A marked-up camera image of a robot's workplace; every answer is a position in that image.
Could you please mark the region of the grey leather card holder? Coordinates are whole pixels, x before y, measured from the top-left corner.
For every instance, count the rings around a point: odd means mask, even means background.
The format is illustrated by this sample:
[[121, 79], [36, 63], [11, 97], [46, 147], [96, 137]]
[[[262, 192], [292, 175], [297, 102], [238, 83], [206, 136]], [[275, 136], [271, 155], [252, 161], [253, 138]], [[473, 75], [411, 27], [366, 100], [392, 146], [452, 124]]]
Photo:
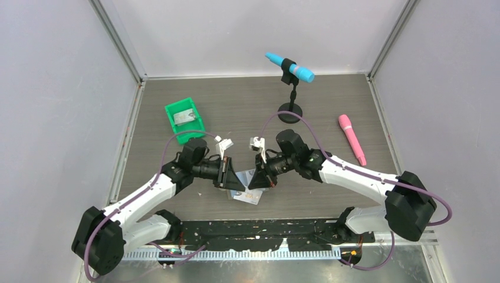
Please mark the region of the grey leather card holder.
[[[238, 176], [239, 180], [245, 186], [245, 190], [248, 189], [249, 181], [252, 179], [252, 175], [254, 174], [254, 171], [255, 171], [255, 169], [236, 172], [236, 175]], [[267, 188], [267, 189], [258, 189], [258, 190], [261, 190], [264, 193], [264, 192], [269, 191], [269, 188]], [[231, 190], [228, 191], [227, 195], [228, 195], [228, 199], [229, 200], [233, 200], [231, 198]]]

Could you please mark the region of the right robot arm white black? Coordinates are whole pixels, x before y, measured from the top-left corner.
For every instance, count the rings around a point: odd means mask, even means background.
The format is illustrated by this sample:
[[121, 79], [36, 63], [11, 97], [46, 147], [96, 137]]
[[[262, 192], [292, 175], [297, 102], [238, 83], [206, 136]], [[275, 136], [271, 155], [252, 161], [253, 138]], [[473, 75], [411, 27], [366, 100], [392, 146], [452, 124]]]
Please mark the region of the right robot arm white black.
[[278, 133], [276, 142], [280, 150], [271, 157], [263, 137], [250, 139], [249, 147], [257, 155], [249, 189], [274, 187], [279, 175], [295, 171], [304, 179], [341, 186], [377, 202], [370, 208], [344, 210], [333, 225], [333, 233], [342, 241], [351, 242], [369, 232], [393, 232], [408, 241], [420, 240], [436, 203], [425, 194], [415, 174], [403, 172], [397, 176], [356, 166], [329, 152], [309, 148], [291, 129]]

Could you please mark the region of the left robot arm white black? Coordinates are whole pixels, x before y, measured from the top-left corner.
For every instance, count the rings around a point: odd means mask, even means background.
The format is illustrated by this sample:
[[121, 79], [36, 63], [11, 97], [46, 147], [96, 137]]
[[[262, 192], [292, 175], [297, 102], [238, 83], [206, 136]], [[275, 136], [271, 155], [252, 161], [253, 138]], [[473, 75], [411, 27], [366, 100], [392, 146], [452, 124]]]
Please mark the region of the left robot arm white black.
[[91, 282], [110, 273], [122, 257], [149, 242], [167, 244], [180, 239], [180, 220], [161, 210], [150, 218], [142, 217], [157, 205], [178, 195], [195, 178], [207, 179], [214, 187], [245, 191], [231, 157], [225, 155], [233, 142], [215, 137], [216, 153], [207, 157], [209, 148], [201, 138], [191, 138], [170, 162], [160, 162], [158, 171], [143, 186], [124, 199], [103, 209], [88, 208], [82, 215], [71, 250], [84, 261], [84, 272]]

